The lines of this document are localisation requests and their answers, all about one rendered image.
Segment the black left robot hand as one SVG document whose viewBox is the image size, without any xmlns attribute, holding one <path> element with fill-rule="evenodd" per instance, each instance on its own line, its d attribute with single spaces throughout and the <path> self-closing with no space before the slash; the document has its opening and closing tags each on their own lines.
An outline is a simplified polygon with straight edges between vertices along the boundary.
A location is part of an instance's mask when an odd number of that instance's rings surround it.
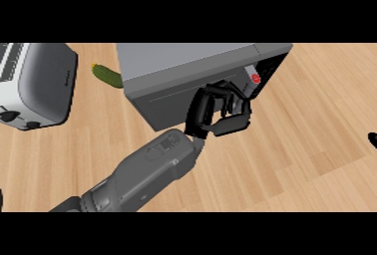
<svg viewBox="0 0 377 255">
<path fill-rule="evenodd" d="M 232 113 L 234 97 L 241 99 L 241 113 Z M 215 100 L 222 99 L 220 120 L 213 123 Z M 232 82 L 220 80 L 209 84 L 195 92 L 188 108 L 185 134 L 206 139 L 212 131 L 215 136 L 223 136 L 241 130 L 250 125 L 250 98 L 244 95 Z"/>
</svg>

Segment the grey microwave door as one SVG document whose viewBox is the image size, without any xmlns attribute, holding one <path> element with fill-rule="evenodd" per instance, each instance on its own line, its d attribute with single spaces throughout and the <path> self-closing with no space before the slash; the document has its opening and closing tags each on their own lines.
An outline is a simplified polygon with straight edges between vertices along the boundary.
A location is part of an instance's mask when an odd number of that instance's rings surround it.
<svg viewBox="0 0 377 255">
<path fill-rule="evenodd" d="M 170 128 L 186 121 L 197 90 L 220 80 L 232 82 L 243 90 L 250 77 L 244 68 L 237 68 L 185 83 L 173 82 L 169 86 L 154 85 L 145 89 L 133 89 L 130 85 L 126 85 L 126 97 L 154 131 Z"/>
</svg>

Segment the grey microwave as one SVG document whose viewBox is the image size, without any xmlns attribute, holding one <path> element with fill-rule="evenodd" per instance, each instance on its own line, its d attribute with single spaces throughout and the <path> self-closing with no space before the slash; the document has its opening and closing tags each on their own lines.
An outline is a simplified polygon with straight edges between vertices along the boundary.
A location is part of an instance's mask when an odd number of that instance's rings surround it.
<svg viewBox="0 0 377 255">
<path fill-rule="evenodd" d="M 133 89 L 185 83 L 254 65 L 257 97 L 293 48 L 290 43 L 120 43 L 123 85 Z"/>
</svg>

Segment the green cucumber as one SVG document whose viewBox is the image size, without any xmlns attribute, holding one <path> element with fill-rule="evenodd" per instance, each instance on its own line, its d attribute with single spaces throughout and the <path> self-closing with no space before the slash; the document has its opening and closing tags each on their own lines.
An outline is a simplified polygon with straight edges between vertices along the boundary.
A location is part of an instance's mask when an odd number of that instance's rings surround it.
<svg viewBox="0 0 377 255">
<path fill-rule="evenodd" d="M 92 65 L 92 72 L 95 77 L 117 89 L 124 87 L 121 74 L 113 71 L 108 67 L 99 64 Z"/>
</svg>

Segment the silver toaster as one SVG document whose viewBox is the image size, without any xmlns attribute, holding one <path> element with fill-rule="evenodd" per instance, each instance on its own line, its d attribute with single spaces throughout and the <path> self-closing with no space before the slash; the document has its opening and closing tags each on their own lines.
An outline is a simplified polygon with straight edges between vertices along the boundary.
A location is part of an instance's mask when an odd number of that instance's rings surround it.
<svg viewBox="0 0 377 255">
<path fill-rule="evenodd" d="M 77 67 L 65 43 L 0 43 L 0 124 L 31 130 L 67 121 Z"/>
</svg>

